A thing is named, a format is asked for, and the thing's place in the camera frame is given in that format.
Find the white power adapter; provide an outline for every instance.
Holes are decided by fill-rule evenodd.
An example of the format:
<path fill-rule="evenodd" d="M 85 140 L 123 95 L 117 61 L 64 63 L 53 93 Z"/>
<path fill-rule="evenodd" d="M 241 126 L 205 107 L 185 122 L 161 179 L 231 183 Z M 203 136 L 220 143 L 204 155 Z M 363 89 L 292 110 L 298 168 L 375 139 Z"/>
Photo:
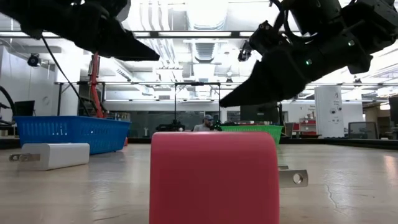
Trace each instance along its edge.
<path fill-rule="evenodd" d="M 87 164 L 90 145 L 84 144 L 24 144 L 21 154 L 10 155 L 21 170 L 51 170 Z"/>

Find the blue basket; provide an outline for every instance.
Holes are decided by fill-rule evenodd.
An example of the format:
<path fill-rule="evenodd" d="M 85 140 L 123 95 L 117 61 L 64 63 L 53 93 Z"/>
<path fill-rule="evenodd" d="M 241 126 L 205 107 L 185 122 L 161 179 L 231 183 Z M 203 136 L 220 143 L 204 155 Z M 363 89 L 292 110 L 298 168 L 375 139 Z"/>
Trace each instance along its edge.
<path fill-rule="evenodd" d="M 90 154 L 121 150 L 130 122 L 84 116 L 15 116 L 25 143 L 88 143 Z"/>

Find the person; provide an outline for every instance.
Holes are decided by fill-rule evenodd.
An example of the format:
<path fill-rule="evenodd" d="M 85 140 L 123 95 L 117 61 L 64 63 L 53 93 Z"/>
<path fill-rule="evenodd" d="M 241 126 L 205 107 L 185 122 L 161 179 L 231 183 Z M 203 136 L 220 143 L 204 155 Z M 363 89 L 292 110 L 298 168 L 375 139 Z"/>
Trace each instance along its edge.
<path fill-rule="evenodd" d="M 206 115 L 203 119 L 203 124 L 198 124 L 193 128 L 193 131 L 211 131 L 211 126 L 213 125 L 213 117 L 211 115 Z"/>

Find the green plastic crate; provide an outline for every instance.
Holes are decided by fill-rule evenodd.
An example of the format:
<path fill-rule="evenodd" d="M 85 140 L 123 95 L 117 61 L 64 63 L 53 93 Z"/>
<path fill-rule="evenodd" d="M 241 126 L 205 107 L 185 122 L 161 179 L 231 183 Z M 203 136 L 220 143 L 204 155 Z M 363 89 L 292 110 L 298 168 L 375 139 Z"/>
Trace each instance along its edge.
<path fill-rule="evenodd" d="M 270 134 L 275 141 L 275 144 L 279 144 L 280 134 L 282 133 L 283 126 L 274 125 L 247 125 L 247 126 L 222 126 L 223 131 L 265 131 Z"/>

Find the metal prong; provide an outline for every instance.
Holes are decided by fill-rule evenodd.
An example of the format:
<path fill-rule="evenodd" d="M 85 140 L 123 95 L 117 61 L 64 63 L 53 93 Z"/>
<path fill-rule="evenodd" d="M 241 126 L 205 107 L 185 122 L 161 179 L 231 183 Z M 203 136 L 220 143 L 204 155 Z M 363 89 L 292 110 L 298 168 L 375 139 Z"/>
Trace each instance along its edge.
<path fill-rule="evenodd" d="M 39 161 L 40 154 L 13 154 L 8 157 L 11 162 L 32 162 Z"/>
<path fill-rule="evenodd" d="M 278 169 L 279 170 L 287 170 L 287 169 L 289 169 L 289 166 L 288 165 L 279 165 Z"/>
<path fill-rule="evenodd" d="M 279 188 L 308 186 L 307 170 L 280 170 Z"/>

